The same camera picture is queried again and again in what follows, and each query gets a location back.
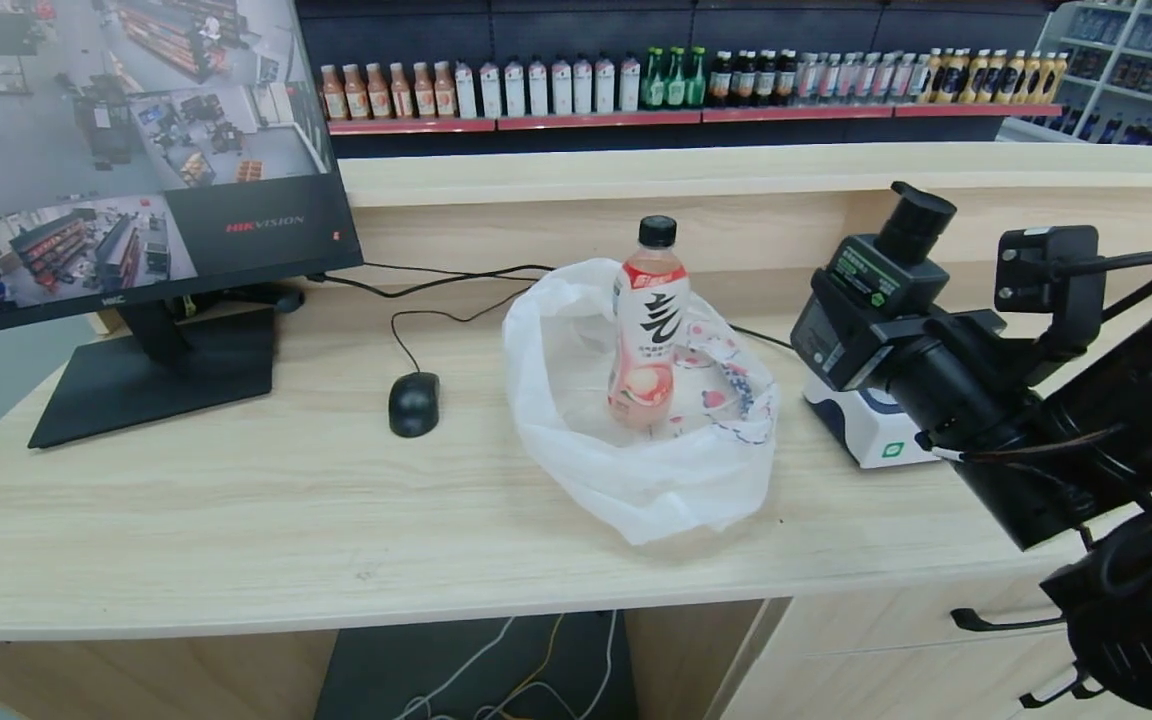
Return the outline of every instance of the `surveillance camera feed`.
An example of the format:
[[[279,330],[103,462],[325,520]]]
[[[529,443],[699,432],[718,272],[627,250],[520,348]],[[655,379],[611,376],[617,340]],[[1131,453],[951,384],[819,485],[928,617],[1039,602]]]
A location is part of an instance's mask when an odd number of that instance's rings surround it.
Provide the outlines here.
[[[291,0],[0,0],[0,313],[348,253],[300,45]]]

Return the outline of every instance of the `red shelf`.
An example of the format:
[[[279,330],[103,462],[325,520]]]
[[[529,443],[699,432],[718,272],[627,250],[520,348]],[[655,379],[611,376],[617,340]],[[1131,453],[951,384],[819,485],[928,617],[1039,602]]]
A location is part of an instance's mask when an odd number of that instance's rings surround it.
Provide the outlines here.
[[[543,118],[500,118],[498,129],[596,128],[619,126],[694,126],[700,122],[699,109],[654,109],[646,113],[604,113],[594,115],[543,115]]]
[[[432,118],[425,120],[333,120],[332,135],[408,135],[409,132],[492,132],[495,120]]]
[[[855,120],[892,118],[890,105],[806,105],[803,108],[705,109],[707,123],[753,123],[763,120]]]
[[[896,118],[1020,118],[1037,115],[1055,118],[1062,113],[1060,105],[995,105],[972,103],[965,105],[897,105]]]

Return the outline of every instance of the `black bottle cap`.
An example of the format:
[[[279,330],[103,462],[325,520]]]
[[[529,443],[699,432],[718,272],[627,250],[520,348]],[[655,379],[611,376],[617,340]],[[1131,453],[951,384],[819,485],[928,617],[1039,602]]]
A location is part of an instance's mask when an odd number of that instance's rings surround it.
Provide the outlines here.
[[[892,190],[900,194],[900,203],[878,233],[874,249],[897,265],[918,265],[927,259],[958,209],[905,182],[893,182]]]
[[[679,223],[666,215],[647,215],[639,221],[639,245],[673,247]]]

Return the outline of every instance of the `monitor stand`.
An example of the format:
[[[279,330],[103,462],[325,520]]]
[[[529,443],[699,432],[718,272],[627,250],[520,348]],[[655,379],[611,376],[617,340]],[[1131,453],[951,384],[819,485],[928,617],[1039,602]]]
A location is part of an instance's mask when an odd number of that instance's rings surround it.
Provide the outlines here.
[[[120,306],[130,338],[74,350],[29,447],[268,395],[274,310],[176,325],[162,302]]]

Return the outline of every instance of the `hikvision logo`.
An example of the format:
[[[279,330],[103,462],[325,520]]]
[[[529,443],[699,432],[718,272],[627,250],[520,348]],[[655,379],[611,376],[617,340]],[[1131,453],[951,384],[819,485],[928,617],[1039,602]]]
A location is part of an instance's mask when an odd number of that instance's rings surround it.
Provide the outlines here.
[[[303,223],[305,223],[305,215],[288,215],[270,220],[253,220],[250,223],[228,223],[225,226],[225,232],[264,232],[268,228],[285,228],[287,225]]]

